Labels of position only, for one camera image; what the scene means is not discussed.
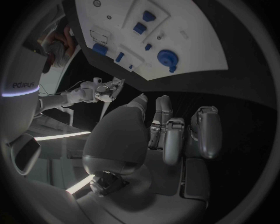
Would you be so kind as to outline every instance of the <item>light strip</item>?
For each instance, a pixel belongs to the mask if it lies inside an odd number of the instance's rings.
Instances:
[[[67,189],[66,191],[68,191],[70,194],[74,194],[75,192],[77,192],[78,190],[80,190],[81,188],[83,188],[85,185],[87,185],[92,178],[95,175],[89,175],[88,177],[84,178],[83,180],[81,180],[79,183],[76,183],[74,186],[70,187],[69,189]]]
[[[37,86],[36,89],[34,90],[29,90],[25,92],[17,92],[17,93],[2,93],[3,97],[17,97],[17,96],[22,96],[22,95],[27,95],[33,92],[37,92],[40,89],[40,86]]]
[[[61,138],[67,138],[82,134],[90,134],[91,132],[78,132],[78,133],[72,133],[72,134],[60,134],[60,135],[53,135],[53,136],[46,136],[46,137],[36,137],[36,141],[43,141],[43,140],[50,140],[50,139],[61,139]]]

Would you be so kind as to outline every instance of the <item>control panel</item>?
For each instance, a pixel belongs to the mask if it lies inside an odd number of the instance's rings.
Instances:
[[[219,38],[191,0],[76,0],[88,48],[146,80],[227,70]]]

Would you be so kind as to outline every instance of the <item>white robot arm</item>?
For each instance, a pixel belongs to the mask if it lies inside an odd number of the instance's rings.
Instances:
[[[112,102],[121,92],[124,81],[124,79],[118,79],[102,83],[102,79],[96,77],[93,82],[83,82],[80,88],[72,91],[65,91],[60,95],[39,97],[35,115],[58,106],[67,107],[79,102],[96,103],[99,100]]]

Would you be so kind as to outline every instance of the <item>cable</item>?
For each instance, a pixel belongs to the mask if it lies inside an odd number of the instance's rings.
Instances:
[[[86,81],[86,80],[79,81],[79,82],[75,83],[74,85],[72,85],[70,88],[68,88],[68,89],[65,90],[65,91],[68,91],[68,90],[72,89],[74,86],[76,86],[77,84],[79,84],[79,83],[81,83],[81,82],[87,82],[87,81]],[[56,93],[50,94],[50,93],[48,93],[46,90],[45,90],[45,92],[46,92],[46,93],[44,93],[44,92],[39,92],[39,93],[41,93],[41,94],[46,94],[46,95],[49,95],[49,96],[53,96],[53,95],[57,95],[57,94],[62,93],[62,92],[56,92]]]

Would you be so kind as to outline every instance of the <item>person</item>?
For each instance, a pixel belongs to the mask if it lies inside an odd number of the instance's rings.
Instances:
[[[76,46],[68,25],[64,28],[63,33],[64,35],[53,31],[42,42],[42,47],[48,56],[43,73],[47,73],[51,66],[64,67],[73,55]]]

